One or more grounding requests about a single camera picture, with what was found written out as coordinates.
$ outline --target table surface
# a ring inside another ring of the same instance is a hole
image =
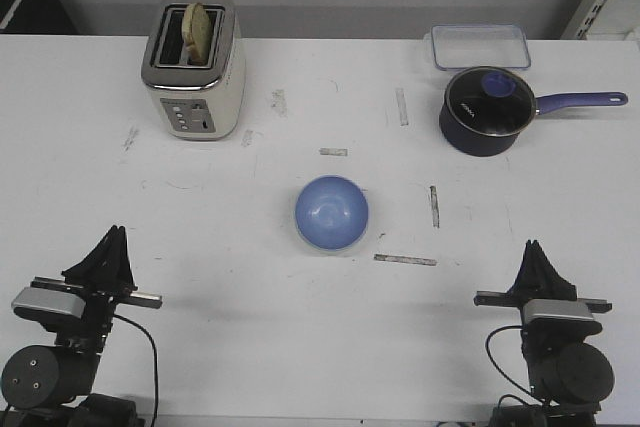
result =
[[[613,303],[589,340],[617,381],[599,422],[640,419],[635,43],[531,41],[522,76],[536,95],[623,91],[629,104],[540,117],[507,152],[476,158],[439,131],[450,74],[422,41],[245,39],[239,123],[216,142],[166,132],[140,80],[145,42],[0,36],[0,363],[53,342],[12,314],[15,295],[118,224],[136,284],[164,297],[159,311],[118,308],[156,339],[161,413],[486,420],[513,389],[484,340],[519,317],[473,296],[507,290],[538,239],[581,297]],[[370,204],[365,236],[337,255],[307,246],[292,216],[324,174]],[[502,335],[495,355],[526,384],[518,334]],[[94,390],[149,412],[151,366],[147,340],[116,324]]]

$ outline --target container lid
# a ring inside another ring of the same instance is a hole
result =
[[[513,24],[435,25],[425,42],[431,44],[433,60],[440,70],[478,65],[507,69],[531,66],[524,32]]]

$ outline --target purple handle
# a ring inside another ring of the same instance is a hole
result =
[[[571,94],[545,95],[536,99],[538,115],[548,114],[565,107],[583,105],[624,105],[629,101],[622,92],[581,92]]]

